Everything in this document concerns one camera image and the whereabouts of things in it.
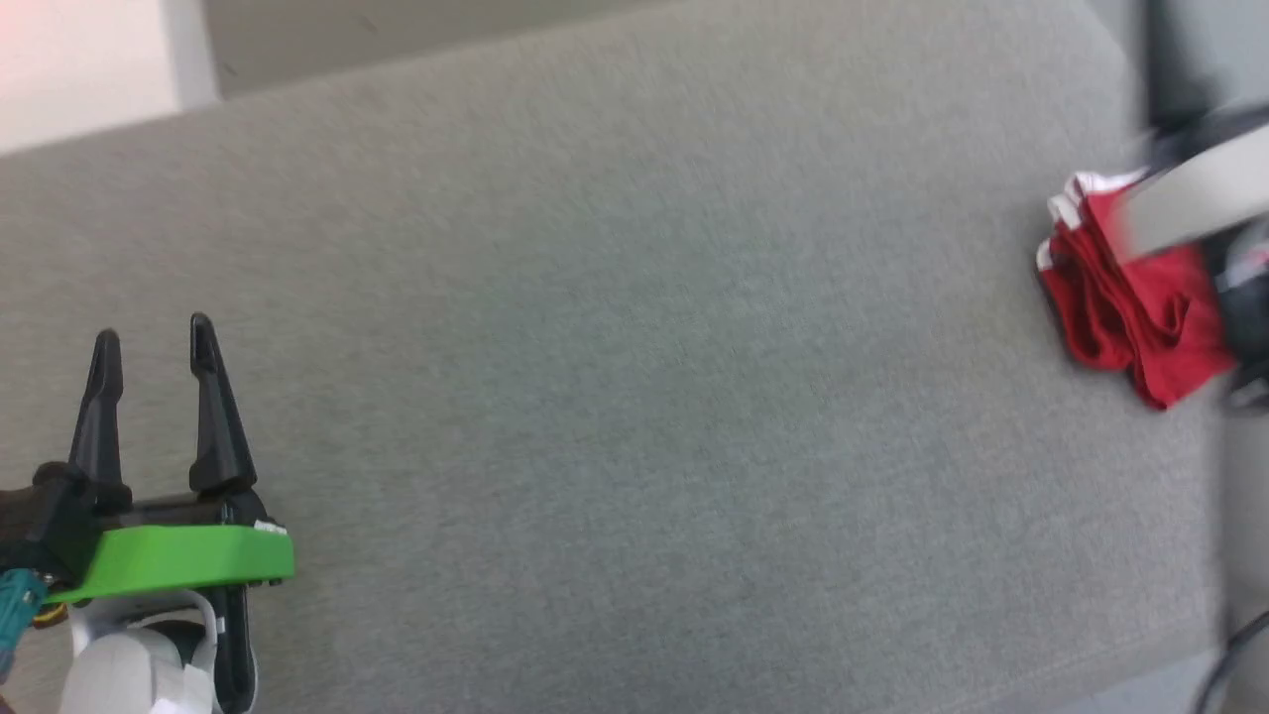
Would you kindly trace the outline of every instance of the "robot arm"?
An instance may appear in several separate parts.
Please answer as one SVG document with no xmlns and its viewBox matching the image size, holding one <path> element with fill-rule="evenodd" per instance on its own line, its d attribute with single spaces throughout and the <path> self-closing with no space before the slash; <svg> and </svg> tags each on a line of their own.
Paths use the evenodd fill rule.
<svg viewBox="0 0 1269 714">
<path fill-rule="evenodd" d="M 61 714 L 247 713 L 259 687 L 246 592 L 294 576 L 291 538 L 253 491 L 211 320 L 190 320 L 199 420 L 188 495 L 135 502 L 123 483 L 119 354 L 117 334 L 98 335 L 70 459 L 0 492 L 0 656 L 41 602 L 75 605 Z"/>
<path fill-rule="evenodd" d="M 1147 178 L 1119 208 L 1119 261 L 1197 241 L 1239 368 L 1222 408 L 1217 517 L 1226 653 L 1195 711 L 1269 714 L 1269 107 L 1218 112 L 1166 0 L 1142 0 Z"/>
</svg>

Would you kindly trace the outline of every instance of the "gray fabric surface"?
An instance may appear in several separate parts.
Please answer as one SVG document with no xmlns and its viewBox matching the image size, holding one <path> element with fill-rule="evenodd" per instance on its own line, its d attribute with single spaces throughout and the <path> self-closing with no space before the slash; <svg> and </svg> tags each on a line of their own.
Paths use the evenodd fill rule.
<svg viewBox="0 0 1269 714">
<path fill-rule="evenodd" d="M 261 711 L 1022 711 L 1178 654 L 1211 396 L 1071 365 L 1032 273 L 1122 61 L 1079 3 L 695 0 L 5 159 L 5 483 L 113 325 L 183 490 L 201 308 L 298 548 Z"/>
</svg>

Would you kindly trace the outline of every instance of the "folded red cloth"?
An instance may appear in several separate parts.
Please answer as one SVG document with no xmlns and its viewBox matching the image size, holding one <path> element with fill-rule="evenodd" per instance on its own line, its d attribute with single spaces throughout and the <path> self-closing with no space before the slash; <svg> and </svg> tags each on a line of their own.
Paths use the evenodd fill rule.
<svg viewBox="0 0 1269 714">
<path fill-rule="evenodd" d="M 1141 398 L 1167 410 L 1233 359 L 1198 247 L 1115 261 L 1115 203 L 1126 190 L 1080 193 L 1081 219 L 1075 227 L 1056 221 L 1041 279 L 1075 359 L 1096 370 L 1129 370 Z"/>
</svg>

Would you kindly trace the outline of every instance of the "white wall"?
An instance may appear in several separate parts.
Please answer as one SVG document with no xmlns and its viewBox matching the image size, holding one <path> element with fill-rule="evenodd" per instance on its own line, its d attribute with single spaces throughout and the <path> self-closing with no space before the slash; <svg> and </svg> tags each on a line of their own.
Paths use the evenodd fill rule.
<svg viewBox="0 0 1269 714">
<path fill-rule="evenodd" d="M 199 0 L 0 1 L 0 153 L 216 100 Z"/>
</svg>

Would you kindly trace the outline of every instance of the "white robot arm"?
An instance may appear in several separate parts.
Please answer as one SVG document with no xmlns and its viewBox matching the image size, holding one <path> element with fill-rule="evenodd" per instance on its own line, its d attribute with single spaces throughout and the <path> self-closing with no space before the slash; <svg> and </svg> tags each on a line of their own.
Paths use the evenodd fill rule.
<svg viewBox="0 0 1269 714">
<path fill-rule="evenodd" d="M 1142 0 L 1147 176 L 1124 200 L 1119 261 L 1197 241 L 1239 368 L 1223 396 L 1218 548 L 1226 652 L 1195 701 L 1269 714 L 1269 107 L 1218 112 L 1166 0 Z"/>
</svg>

